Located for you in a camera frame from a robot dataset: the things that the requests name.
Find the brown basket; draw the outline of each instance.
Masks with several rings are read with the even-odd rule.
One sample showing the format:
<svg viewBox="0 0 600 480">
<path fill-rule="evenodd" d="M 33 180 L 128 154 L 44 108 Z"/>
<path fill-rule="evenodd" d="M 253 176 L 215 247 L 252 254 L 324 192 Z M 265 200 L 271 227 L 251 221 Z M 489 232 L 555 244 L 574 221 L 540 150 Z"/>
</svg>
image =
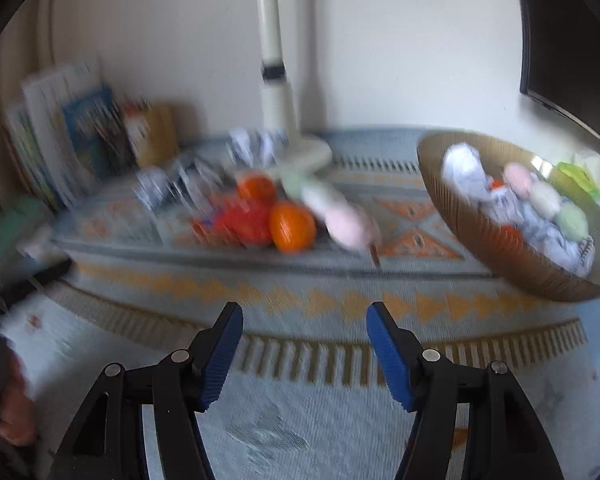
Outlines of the brown basket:
<svg viewBox="0 0 600 480">
<path fill-rule="evenodd" d="M 466 142 L 480 152 L 484 171 L 497 178 L 507 162 L 519 162 L 532 171 L 544 162 L 528 152 L 493 137 L 468 132 L 441 132 L 423 137 L 418 163 L 424 184 L 440 215 L 458 240 L 495 274 L 540 298 L 553 301 L 585 301 L 600 297 L 600 208 L 572 179 L 553 168 L 546 180 L 573 200 L 587 215 L 596 258 L 589 276 L 579 278 L 538 253 L 459 197 L 440 178 L 446 150 Z"/>
</svg>

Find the silver screw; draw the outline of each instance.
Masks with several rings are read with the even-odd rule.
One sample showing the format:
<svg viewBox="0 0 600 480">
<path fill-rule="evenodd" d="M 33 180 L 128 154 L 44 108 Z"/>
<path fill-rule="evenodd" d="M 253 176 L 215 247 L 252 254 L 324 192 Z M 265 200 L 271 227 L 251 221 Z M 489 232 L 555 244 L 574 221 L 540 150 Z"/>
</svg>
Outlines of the silver screw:
<svg viewBox="0 0 600 480">
<path fill-rule="evenodd" d="M 173 354 L 171 354 L 171 360 L 174 363 L 183 363 L 189 359 L 189 352 L 186 350 L 176 350 Z"/>
<path fill-rule="evenodd" d="M 502 361 L 494 361 L 493 363 L 491 363 L 491 369 L 498 375 L 506 374 L 509 371 L 507 365 L 504 364 Z"/>
<path fill-rule="evenodd" d="M 120 368 L 120 365 L 113 363 L 112 365 L 109 365 L 104 369 L 104 374 L 107 377 L 115 377 L 121 371 L 122 371 L 122 368 Z"/>
<path fill-rule="evenodd" d="M 433 348 L 430 348 L 428 350 L 425 350 L 422 353 L 422 357 L 424 357 L 425 361 L 429 361 L 430 363 L 434 363 L 434 362 L 440 360 L 440 352 L 438 352 L 437 350 L 434 350 Z"/>
</svg>

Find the orange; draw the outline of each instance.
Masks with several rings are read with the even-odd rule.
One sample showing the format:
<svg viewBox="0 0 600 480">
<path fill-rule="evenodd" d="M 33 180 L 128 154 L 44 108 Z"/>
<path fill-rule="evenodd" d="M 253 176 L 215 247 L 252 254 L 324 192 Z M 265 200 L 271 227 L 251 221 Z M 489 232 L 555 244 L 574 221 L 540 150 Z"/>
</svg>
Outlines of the orange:
<svg viewBox="0 0 600 480">
<path fill-rule="evenodd" d="M 261 173 L 248 173 L 238 181 L 238 196 L 245 200 L 273 204 L 277 193 L 273 181 Z"/>
<path fill-rule="evenodd" d="M 281 253 L 304 251 L 315 241 L 314 216 L 301 205 L 279 202 L 269 215 L 269 231 Z"/>
</svg>

